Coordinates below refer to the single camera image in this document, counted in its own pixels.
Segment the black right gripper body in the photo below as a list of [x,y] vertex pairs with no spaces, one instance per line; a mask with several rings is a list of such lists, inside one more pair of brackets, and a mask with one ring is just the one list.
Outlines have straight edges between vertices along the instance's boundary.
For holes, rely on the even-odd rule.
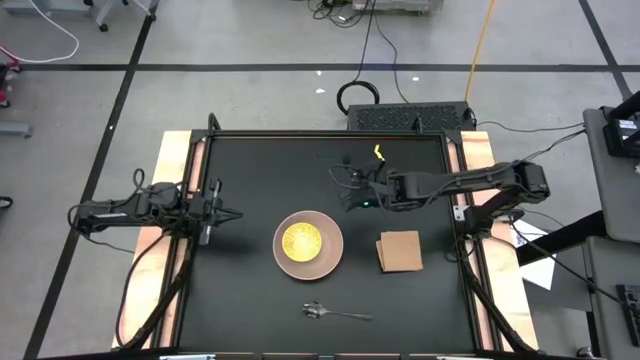
[[345,211],[356,208],[381,208],[395,211],[387,177],[383,174],[385,160],[373,160],[362,167],[356,167],[357,176],[351,176],[345,165],[343,164],[342,167],[349,175],[349,183],[344,185],[346,192],[341,194],[341,206]]

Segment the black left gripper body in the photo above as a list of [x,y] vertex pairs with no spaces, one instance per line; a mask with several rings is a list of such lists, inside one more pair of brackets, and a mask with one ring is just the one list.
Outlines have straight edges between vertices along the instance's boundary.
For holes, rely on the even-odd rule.
[[217,179],[210,184],[208,192],[204,191],[191,200],[189,215],[197,220],[200,227],[199,245],[207,245],[211,238],[211,231],[216,222],[216,208],[220,202],[221,188],[222,182]]

